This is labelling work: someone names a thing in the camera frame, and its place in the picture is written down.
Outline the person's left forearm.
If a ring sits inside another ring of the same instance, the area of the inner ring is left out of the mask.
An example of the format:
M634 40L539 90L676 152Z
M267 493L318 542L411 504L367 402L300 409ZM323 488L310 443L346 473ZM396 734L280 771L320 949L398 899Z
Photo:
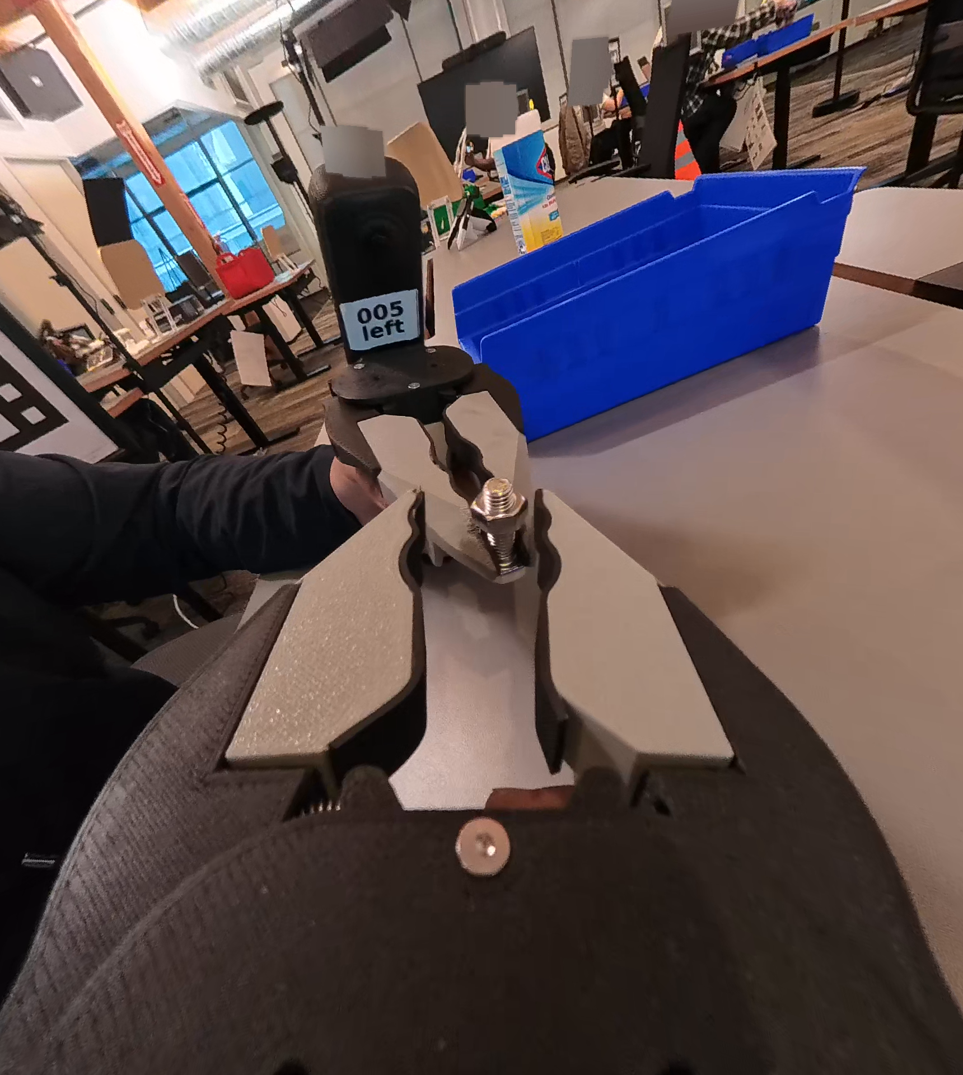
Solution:
M0 568L61 605L311 568L361 529L331 489L334 456L86 464L0 452Z

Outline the silver hex bolt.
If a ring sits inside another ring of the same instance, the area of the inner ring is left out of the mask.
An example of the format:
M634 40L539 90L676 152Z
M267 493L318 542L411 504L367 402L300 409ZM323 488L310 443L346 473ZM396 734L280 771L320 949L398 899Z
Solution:
M512 491L517 492L512 481L504 477L489 478L484 484L482 491L483 490L486 490L489 496L506 496ZM501 573L508 573L517 569L519 562L519 557L516 551L517 533L515 534L515 541L513 543L505 541L492 544L489 539L487 539L487 541L494 557L495 565Z

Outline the brown cardboard sheet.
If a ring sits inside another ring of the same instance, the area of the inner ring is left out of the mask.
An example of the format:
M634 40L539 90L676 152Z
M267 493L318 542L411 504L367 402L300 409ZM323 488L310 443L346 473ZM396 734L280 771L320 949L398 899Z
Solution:
M418 189L421 207L463 198L463 184L448 155L428 123L411 124L388 141L387 157L408 169Z

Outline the person's dark clothing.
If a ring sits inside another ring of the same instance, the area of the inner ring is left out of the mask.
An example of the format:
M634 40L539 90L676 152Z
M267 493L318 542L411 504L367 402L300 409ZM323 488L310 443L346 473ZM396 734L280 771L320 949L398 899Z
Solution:
M0 1007L57 868L104 783L174 689L115 665L76 614L118 583L61 586L0 564Z

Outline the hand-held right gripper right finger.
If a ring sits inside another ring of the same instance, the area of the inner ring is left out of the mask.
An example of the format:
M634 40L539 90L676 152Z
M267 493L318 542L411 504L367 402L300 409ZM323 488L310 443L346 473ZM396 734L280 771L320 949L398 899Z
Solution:
M661 584L554 491L533 505L534 726L549 772L617 775L735 760Z

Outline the black ceiling box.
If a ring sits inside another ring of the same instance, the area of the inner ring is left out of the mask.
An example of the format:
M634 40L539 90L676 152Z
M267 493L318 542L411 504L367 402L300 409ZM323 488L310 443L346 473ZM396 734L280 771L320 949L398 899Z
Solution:
M55 123L83 106L62 70L44 49L0 52L0 88L21 118Z

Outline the wooden desk with black legs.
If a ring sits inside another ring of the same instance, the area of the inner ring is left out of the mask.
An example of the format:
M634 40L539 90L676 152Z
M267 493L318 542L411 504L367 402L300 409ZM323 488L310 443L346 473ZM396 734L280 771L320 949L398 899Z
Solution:
M222 301L209 307L193 321L146 342L136 353L125 354L120 359L81 374L77 382L89 395L99 398L104 398L110 389L121 385L129 385L131 395L136 398L159 396L182 371L195 369L229 419L236 422L249 438L250 452L267 450L274 444L292 438L293 432L269 438L214 364L220 362L222 352L230 349L230 319L245 319L247 315L254 314L258 320L257 329L275 348L274 362L289 369L297 384L327 372L330 369L327 364L310 369L304 363L306 359L315 359L327 347L342 341L340 336L324 339L304 305L304 291L315 278L315 261L304 260L291 270L277 273L271 284L242 299ZM292 342L286 339L271 318L268 306L277 300L282 300L291 311L302 334L310 336L313 344L310 352L297 354Z

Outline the hanging black screen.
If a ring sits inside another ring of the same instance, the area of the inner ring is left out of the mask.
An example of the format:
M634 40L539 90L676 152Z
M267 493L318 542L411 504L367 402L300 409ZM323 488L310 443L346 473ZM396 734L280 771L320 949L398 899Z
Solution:
M342 2L315 13L298 32L324 81L331 83L391 42L393 17L386 1Z

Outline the black monitor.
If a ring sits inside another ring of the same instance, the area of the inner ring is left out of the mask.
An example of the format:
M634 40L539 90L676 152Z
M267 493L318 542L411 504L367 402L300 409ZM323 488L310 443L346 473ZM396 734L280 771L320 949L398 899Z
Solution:
M444 61L437 74L418 84L418 94L430 128L450 161L455 161L469 129L466 88L482 83L514 85L533 103L542 126L551 120L541 57L533 28L518 34L494 34Z

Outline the blue plastic bin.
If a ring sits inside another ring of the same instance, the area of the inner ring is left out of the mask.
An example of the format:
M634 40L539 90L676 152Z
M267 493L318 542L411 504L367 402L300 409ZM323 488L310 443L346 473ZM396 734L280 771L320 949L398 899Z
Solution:
M713 174L452 289L528 441L817 326L864 169Z

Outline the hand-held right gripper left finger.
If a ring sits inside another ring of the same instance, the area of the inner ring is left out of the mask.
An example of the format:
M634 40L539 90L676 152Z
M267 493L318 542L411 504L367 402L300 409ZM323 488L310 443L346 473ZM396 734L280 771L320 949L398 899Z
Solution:
M427 723L423 529L412 489L304 577L228 766L396 772L408 761Z

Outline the blue yellow wipes canister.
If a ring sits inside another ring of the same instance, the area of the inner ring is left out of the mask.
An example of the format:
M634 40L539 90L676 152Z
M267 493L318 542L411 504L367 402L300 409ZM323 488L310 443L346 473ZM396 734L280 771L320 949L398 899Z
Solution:
M493 157L517 253L523 256L559 241L563 224L542 130L505 142Z

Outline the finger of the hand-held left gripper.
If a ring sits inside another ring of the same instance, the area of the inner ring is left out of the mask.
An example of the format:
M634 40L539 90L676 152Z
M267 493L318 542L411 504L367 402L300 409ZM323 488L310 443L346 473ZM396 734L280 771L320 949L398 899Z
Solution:
M423 548L434 565L455 560L491 583L524 577L524 555L512 548L508 558L500 558L494 541L477 526L466 498L439 464L421 422L411 417L371 417L359 422L358 429L378 465L380 489L394 500L421 494Z
M451 486L470 515L486 481L508 478L527 500L523 529L532 512L534 479L524 434L512 417L492 395L464 395L445 410L442 426Z

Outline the red bag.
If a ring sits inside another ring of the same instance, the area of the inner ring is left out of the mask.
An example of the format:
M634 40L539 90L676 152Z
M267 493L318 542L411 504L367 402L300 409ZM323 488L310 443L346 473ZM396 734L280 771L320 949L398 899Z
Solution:
M233 300L242 300L267 288L275 280L273 266L258 246L231 253L220 250L216 271L222 292Z

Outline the person's left hand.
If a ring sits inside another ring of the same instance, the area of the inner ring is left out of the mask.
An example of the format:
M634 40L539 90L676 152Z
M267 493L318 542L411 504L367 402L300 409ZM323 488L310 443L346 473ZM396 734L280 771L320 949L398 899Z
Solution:
M379 517L389 505L377 481L335 456L329 468L329 481L340 505L353 514L361 527Z

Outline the grey desk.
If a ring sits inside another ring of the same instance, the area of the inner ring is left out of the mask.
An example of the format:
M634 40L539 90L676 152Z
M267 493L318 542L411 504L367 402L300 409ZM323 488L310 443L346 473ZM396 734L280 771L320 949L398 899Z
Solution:
M530 456L824 739L963 1008L963 311L834 278L811 330Z

